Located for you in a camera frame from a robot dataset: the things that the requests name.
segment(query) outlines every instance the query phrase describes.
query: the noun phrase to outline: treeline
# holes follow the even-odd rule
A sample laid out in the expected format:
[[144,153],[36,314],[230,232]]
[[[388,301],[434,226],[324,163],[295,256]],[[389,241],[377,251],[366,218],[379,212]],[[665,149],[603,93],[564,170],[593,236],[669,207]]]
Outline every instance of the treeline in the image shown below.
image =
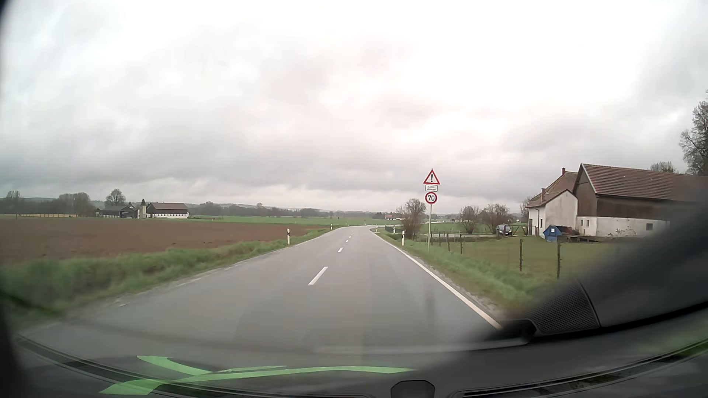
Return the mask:
[[260,217],[326,217],[326,218],[371,218],[381,219],[386,217],[383,212],[327,212],[318,209],[306,207],[299,210],[281,209],[278,207],[266,207],[263,203],[257,204],[255,207],[244,207],[238,205],[230,205],[228,207],[218,205],[214,202],[205,202],[197,207],[189,209],[190,214],[194,215],[240,215],[240,216],[260,216]]
[[88,193],[64,193],[57,199],[34,201],[23,198],[19,191],[9,191],[0,199],[1,214],[75,214],[82,217],[95,215]]

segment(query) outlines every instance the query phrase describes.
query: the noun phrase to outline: farmhouse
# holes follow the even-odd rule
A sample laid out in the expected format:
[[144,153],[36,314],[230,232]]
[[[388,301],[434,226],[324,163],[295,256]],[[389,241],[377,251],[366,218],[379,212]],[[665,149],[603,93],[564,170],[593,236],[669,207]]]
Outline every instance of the farmhouse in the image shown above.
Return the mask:
[[187,218],[189,210],[184,203],[153,202],[147,206],[148,218]]
[[587,237],[643,237],[693,209],[706,187],[706,176],[581,164],[532,200],[529,225],[536,235],[556,225]]
[[578,199],[573,187],[578,173],[561,170],[561,176],[526,205],[529,210],[530,234],[541,235],[549,225],[576,228]]

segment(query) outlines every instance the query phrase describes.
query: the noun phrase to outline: white house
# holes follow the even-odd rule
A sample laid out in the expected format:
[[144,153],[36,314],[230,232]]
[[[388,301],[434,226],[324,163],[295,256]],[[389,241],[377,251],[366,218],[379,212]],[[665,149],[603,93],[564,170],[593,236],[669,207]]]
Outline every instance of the white house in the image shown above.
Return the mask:
[[573,185],[577,175],[564,167],[561,176],[528,203],[530,234],[542,236],[549,225],[576,228],[578,199],[573,195]]

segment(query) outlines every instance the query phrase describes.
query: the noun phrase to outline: green field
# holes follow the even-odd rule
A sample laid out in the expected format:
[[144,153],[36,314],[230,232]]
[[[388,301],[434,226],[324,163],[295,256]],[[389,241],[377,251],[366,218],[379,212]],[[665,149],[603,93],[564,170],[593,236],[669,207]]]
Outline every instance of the green field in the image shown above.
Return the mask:
[[194,221],[219,221],[219,222],[250,222],[268,224],[304,224],[304,225],[387,225],[396,224],[400,221],[378,220],[373,218],[329,218],[329,217],[261,217],[261,216],[240,216],[240,215],[193,215],[199,219],[190,218]]
[[[381,234],[397,246],[400,234]],[[523,239],[523,264],[519,271],[519,240]],[[617,256],[627,245],[609,243],[561,244],[561,279],[592,266],[603,258]],[[406,240],[405,250],[422,258],[467,291],[489,297],[514,311],[535,302],[556,282],[557,245],[537,237],[508,237],[460,243]]]

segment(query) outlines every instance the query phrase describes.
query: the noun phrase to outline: grass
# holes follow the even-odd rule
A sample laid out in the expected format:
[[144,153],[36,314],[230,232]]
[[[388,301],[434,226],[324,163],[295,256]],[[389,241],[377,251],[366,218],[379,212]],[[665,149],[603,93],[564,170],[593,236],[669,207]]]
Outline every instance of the grass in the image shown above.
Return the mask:
[[[328,231],[329,228],[313,229],[304,236],[291,237],[291,244]],[[15,300],[14,305],[8,306],[10,322],[18,327],[60,316],[96,300],[147,290],[286,246],[284,239],[243,241],[215,249],[168,249],[109,258],[28,261],[0,268],[0,282],[10,301],[16,297],[29,304],[25,306]]]
[[[400,234],[381,234],[400,246]],[[523,265],[519,271],[519,237],[465,241],[462,254],[459,241],[433,241],[430,251],[426,241],[406,240],[403,248],[444,273],[456,284],[474,294],[492,299],[507,311],[515,311],[535,302],[557,282],[557,246],[537,237],[523,238]],[[561,278],[604,256],[617,253],[617,244],[561,245]]]
[[303,225],[386,225],[396,224],[400,221],[396,220],[378,220],[373,218],[329,218],[329,217],[261,217],[261,216],[241,216],[241,215],[194,215],[199,219],[190,218],[194,221],[219,221],[219,222],[250,222],[250,223],[266,223],[266,224],[303,224]]

